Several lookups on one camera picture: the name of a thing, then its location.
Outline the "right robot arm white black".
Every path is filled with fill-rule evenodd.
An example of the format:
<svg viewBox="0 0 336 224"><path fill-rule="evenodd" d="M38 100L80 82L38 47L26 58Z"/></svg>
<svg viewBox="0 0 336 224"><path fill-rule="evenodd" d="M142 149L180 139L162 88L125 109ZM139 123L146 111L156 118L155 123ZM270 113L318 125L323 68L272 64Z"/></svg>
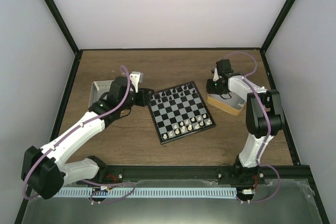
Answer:
<svg viewBox="0 0 336 224"><path fill-rule="evenodd" d="M231 115L246 109L248 136L232 168L235 181L244 184L259 173L261 156L268 143L284 128L280 93L249 81L234 72L230 61L216 62L214 76L207 80L207 102Z"/></svg>

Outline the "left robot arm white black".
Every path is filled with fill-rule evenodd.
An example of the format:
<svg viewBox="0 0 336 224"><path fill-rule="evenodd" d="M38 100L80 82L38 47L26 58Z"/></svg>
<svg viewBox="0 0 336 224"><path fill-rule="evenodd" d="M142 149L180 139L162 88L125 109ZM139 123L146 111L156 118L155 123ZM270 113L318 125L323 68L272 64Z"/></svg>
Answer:
<svg viewBox="0 0 336 224"><path fill-rule="evenodd" d="M148 104L153 90L140 88L142 79L143 73L135 71L116 77L110 90L102 94L76 124L41 148L28 148L21 174L24 186L32 188L36 196L49 199L63 186L80 180L102 184L107 178L103 161L95 156L74 163L67 160L89 139L121 119L123 111Z"/></svg>

